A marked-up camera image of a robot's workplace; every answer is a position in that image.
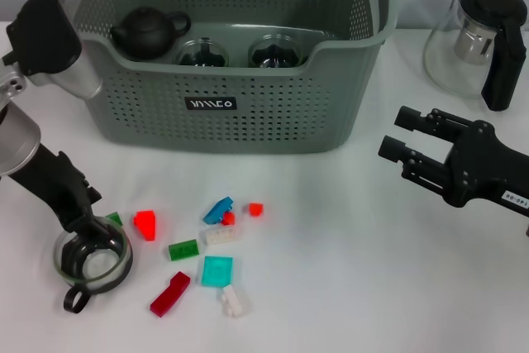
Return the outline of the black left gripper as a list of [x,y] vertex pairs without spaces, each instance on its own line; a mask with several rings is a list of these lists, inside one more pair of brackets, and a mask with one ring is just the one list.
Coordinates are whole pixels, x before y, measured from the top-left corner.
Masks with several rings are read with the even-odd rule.
[[46,203],[63,229],[88,239],[97,248],[119,248],[120,234],[105,217],[93,215],[102,195],[74,167],[69,157],[39,145],[32,158],[10,178]]

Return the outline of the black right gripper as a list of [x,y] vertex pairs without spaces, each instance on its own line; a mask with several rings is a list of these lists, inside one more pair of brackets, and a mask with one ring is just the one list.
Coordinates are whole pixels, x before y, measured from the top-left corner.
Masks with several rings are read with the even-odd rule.
[[385,136],[378,155],[400,162],[404,179],[442,196],[455,208],[479,198],[528,214],[528,156],[504,145],[491,124],[469,124],[469,120],[436,108],[423,117],[405,106],[400,108],[394,124],[454,142],[444,165]]

